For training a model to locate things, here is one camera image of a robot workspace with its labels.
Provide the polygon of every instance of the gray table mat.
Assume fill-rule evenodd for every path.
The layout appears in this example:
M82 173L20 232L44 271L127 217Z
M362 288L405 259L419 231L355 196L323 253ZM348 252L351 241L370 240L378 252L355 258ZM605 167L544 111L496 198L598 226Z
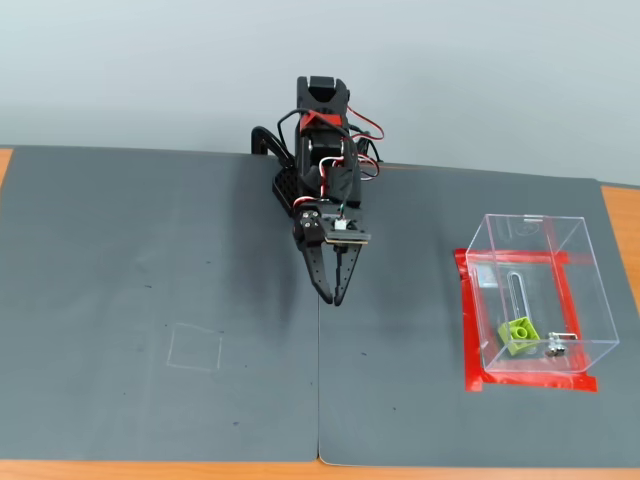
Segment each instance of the gray table mat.
M0 457L311 461L317 296L248 155L18 148Z
M364 187L372 240L340 308L320 306L322 460L344 465L640 466L638 312L593 180L427 168ZM485 213L584 216L620 345L600 393L464 389L455 248Z

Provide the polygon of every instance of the robotic arm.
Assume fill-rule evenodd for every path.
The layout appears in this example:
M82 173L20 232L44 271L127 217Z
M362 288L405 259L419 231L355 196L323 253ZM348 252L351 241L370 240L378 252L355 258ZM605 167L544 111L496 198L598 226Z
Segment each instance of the robotic arm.
M254 128L251 153L264 155L271 151L278 157L282 170L273 180L273 193L293 218L293 237L313 286L326 303L339 306L360 249L371 238L362 225L361 182L379 173L378 163L366 153L371 141L381 140L384 133L349 108L349 90L339 79L299 77L297 94L297 108L278 122L280 138L263 127ZM378 128L380 137L350 125L347 110ZM282 122L295 114L300 114L300 119L292 155L282 135ZM358 133L352 136L350 130ZM376 174L363 172L361 163L374 166ZM324 268L325 243L333 247L337 259L334 292Z

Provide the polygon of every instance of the white wall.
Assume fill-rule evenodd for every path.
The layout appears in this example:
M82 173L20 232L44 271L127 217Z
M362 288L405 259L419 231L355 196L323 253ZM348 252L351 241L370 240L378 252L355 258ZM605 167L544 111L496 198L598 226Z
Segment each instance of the white wall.
M637 0L0 0L0 144L246 152L298 75L330 75L386 127L387 161L640 184L639 18Z

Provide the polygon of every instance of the clear acrylic box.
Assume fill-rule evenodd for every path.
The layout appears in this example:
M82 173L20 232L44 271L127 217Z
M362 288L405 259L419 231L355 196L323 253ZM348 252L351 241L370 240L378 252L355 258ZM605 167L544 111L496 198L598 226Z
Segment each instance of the clear acrylic box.
M583 372L619 343L584 218L485 215L466 258L486 370Z

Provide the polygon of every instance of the wooden table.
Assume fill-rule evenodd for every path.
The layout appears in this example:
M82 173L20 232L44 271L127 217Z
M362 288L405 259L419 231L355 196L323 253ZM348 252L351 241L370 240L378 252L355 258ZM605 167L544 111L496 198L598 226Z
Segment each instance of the wooden table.
M12 150L0 150L0 186L9 166ZM640 190L603 187L636 305L640 307ZM627 480L640 478L633 469L507 469L507 468L379 468L334 467L319 460L311 463L151 463L151 462L72 462L0 461L0 480L106 480L135 478L153 480L242 480L275 478L366 478L366 479L535 479L590 480L603 477Z

